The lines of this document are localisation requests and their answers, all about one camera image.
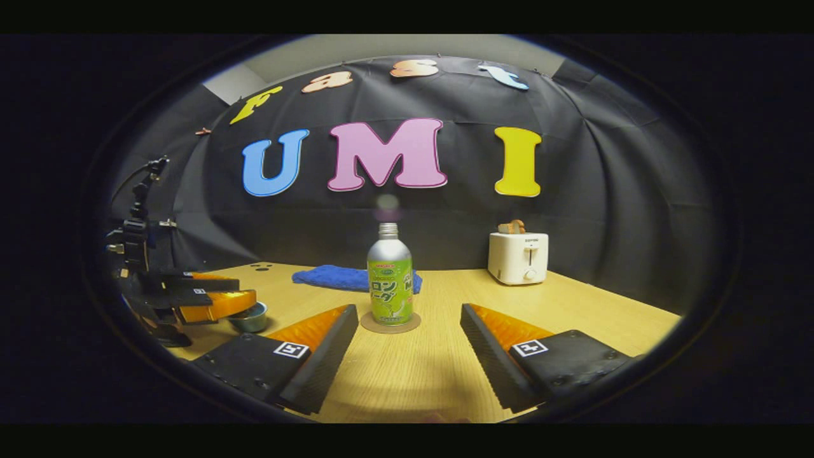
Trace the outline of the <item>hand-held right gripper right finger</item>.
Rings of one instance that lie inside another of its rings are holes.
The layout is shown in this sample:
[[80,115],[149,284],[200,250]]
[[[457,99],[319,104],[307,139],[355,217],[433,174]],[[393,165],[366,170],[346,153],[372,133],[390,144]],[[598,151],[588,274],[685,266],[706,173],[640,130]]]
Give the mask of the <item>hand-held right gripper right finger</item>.
[[581,394],[630,365],[581,330],[552,333],[482,305],[462,304],[460,327],[498,402],[514,413]]

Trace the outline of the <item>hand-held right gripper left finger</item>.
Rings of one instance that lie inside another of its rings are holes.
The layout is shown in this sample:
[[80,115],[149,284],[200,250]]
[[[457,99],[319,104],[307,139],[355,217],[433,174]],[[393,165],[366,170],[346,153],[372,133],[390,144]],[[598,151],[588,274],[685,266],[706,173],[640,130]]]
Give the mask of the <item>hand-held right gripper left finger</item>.
[[357,307],[340,305],[267,337],[233,337],[191,365],[259,402],[310,415],[322,409],[358,325]]

